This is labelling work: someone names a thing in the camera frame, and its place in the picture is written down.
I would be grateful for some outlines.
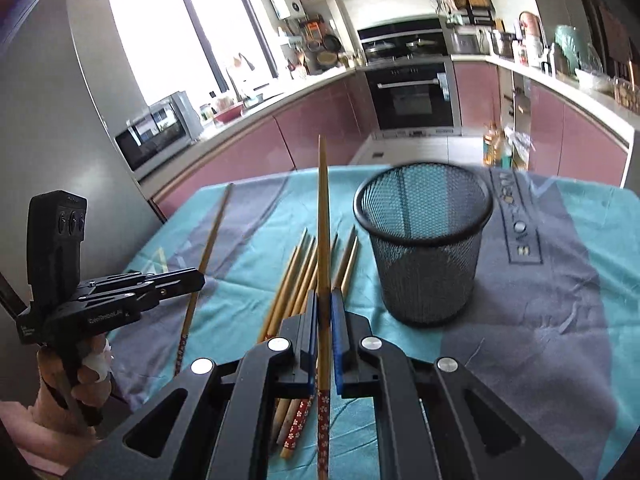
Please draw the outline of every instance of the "window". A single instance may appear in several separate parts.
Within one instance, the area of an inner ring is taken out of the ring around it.
[[[277,77],[249,0],[110,0],[140,91],[151,105],[186,91],[195,110],[232,87],[243,93]],[[242,70],[234,57],[245,60]]]

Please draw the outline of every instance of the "oven handle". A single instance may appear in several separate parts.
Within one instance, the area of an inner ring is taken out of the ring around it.
[[[378,88],[400,88],[402,86],[416,86],[416,85],[439,85],[440,81],[436,79],[427,79],[424,81],[402,81],[401,83],[378,83]]]

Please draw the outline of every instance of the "countertop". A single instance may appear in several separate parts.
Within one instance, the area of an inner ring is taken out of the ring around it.
[[[241,117],[230,123],[209,124],[195,144],[174,156],[174,158],[164,163],[140,182],[142,195],[149,200],[176,176],[183,173],[200,158],[212,152],[212,150],[234,135],[252,126],[252,124],[273,115],[280,108],[354,72],[354,68],[332,68],[321,75],[308,76],[305,80],[283,82],[281,83],[283,94],[271,98],[250,110],[246,110]]]
[[[485,61],[522,74],[531,80],[546,86],[550,90],[571,102],[615,134],[628,146],[625,173],[621,187],[640,194],[640,116],[620,106],[615,99],[580,88],[578,82],[564,75],[551,77],[541,70],[522,66],[497,56],[472,56],[459,54],[451,56],[453,61]]]

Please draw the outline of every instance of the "wire mesh trash can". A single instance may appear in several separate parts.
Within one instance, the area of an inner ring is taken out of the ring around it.
[[[466,305],[482,228],[494,208],[474,172],[436,162],[383,171],[360,186],[353,211],[369,232],[386,309],[437,324]]]

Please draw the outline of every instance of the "basket rim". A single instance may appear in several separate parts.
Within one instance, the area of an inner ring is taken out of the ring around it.
[[[476,184],[478,184],[482,193],[484,194],[484,202],[485,202],[484,211],[478,217],[478,219],[476,219],[474,222],[472,222],[465,228],[455,231],[453,233],[450,233],[444,236],[435,237],[435,238],[404,238],[404,237],[399,237],[397,235],[393,235],[393,234],[389,234],[389,233],[385,233],[384,231],[381,231],[380,229],[375,227],[369,221],[369,219],[367,219],[364,215],[364,211],[362,210],[362,196],[364,194],[364,190],[367,189],[367,187],[371,183],[381,178],[384,174],[390,173],[392,171],[397,171],[401,168],[407,168],[410,166],[450,166],[452,168],[455,168],[456,170],[464,171],[465,173],[470,174],[473,177],[473,179],[476,181]],[[458,166],[457,164],[450,164],[448,162],[418,161],[418,162],[410,162],[408,164],[400,164],[398,166],[393,166],[391,168],[388,168],[385,171],[381,171],[380,173],[375,174],[374,176],[368,178],[366,181],[360,184],[360,187],[356,191],[356,195],[353,198],[353,213],[356,217],[356,220],[361,225],[361,227],[364,230],[366,230],[369,233],[369,235],[374,235],[375,237],[380,238],[381,240],[384,240],[386,242],[390,242],[392,244],[399,245],[402,247],[442,247],[446,245],[457,244],[463,240],[466,240],[467,238],[471,238],[473,235],[480,232],[482,228],[484,228],[486,223],[489,221],[489,218],[491,218],[491,215],[493,212],[494,212],[494,194],[491,192],[491,190],[487,186],[484,179],[482,179],[482,177],[480,177],[475,171],[464,168],[463,166]]]

